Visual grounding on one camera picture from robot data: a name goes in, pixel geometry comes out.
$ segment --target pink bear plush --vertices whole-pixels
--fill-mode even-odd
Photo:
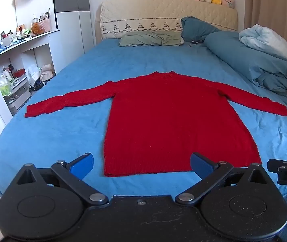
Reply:
[[[234,8],[235,2],[234,0],[222,0],[222,5],[229,7],[229,8]]]

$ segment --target cream headboard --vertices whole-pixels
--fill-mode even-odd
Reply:
[[[101,4],[102,38],[130,31],[182,31],[181,18],[194,16],[221,30],[237,30],[237,11],[196,0],[109,0]]]

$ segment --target teal pillow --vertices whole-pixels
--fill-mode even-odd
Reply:
[[[211,24],[199,20],[193,16],[184,17],[181,19],[181,24],[183,26],[181,36],[185,42],[189,43],[201,43],[210,33],[220,31],[220,29],[212,26]]]

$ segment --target rolled comforter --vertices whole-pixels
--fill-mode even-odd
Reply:
[[[237,32],[211,33],[205,45],[256,86],[287,96],[287,61],[247,47]]]

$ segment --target screw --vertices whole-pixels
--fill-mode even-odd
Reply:
[[[90,195],[90,200],[94,201],[94,202],[102,202],[105,199],[105,195],[101,194],[101,193],[94,193],[92,195]]]
[[[192,201],[194,199],[194,195],[192,195],[190,193],[182,193],[178,196],[178,198],[181,201],[189,202],[189,201]]]
[[[61,164],[61,165],[64,165],[65,160],[62,160],[62,159],[61,159],[61,160],[57,160],[57,163],[58,163],[58,164]]]

